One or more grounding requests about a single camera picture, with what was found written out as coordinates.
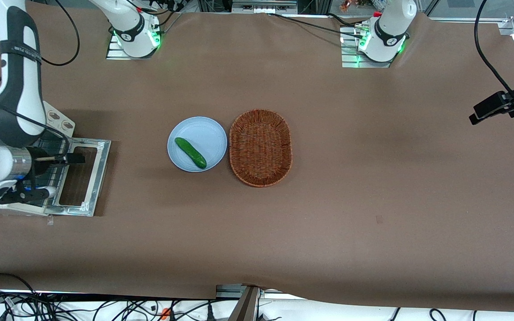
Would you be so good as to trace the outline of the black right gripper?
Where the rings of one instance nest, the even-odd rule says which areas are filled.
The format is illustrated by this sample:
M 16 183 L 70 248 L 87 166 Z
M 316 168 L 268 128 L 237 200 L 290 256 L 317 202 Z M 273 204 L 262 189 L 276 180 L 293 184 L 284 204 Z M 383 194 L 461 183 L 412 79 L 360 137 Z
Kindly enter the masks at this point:
M 50 166 L 69 166 L 86 162 L 84 155 L 79 153 L 49 155 L 42 148 L 29 148 L 29 153 L 31 156 L 29 177 L 42 175 Z

